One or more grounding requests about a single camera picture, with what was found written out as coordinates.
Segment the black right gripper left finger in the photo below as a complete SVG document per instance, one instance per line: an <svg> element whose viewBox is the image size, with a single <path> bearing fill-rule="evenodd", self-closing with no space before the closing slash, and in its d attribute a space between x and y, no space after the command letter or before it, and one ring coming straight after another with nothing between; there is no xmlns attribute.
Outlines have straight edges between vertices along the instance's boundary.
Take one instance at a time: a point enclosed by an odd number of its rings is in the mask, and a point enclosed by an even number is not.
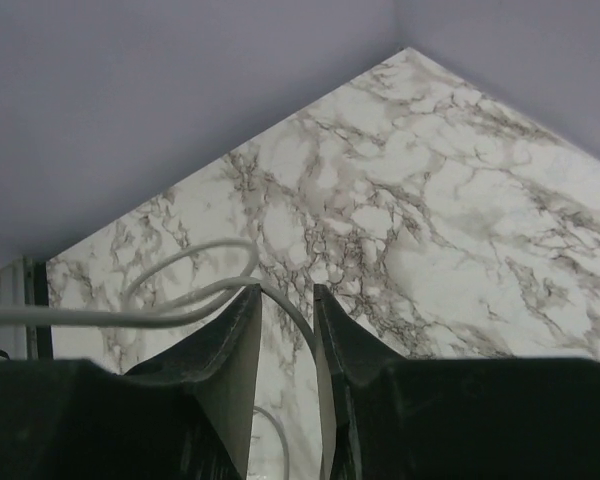
<svg viewBox="0 0 600 480"><path fill-rule="evenodd" d="M123 375L81 360L0 361L0 479L242 479L262 293Z"/></svg>

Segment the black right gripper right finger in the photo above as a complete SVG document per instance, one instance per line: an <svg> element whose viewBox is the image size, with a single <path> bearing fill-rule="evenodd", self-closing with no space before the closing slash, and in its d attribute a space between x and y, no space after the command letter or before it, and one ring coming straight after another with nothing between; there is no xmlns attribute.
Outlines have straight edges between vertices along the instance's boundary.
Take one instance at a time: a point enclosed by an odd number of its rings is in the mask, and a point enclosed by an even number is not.
<svg viewBox="0 0 600 480"><path fill-rule="evenodd" d="M600 363L408 359L314 288L324 479L600 479Z"/></svg>

